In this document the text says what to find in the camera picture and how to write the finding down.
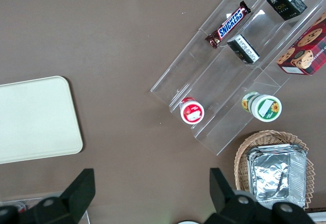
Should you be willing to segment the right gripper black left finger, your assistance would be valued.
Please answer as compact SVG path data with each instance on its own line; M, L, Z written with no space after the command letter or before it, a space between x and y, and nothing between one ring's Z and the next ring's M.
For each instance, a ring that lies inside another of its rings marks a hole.
M93 169L84 169L59 197L48 197L19 215L19 223L79 223L95 196Z

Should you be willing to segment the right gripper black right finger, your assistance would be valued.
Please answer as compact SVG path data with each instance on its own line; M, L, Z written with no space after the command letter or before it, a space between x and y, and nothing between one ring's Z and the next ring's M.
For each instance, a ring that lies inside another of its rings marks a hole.
M235 194L220 168L209 173L210 196L215 207L206 223L272 223L271 211L244 194Z

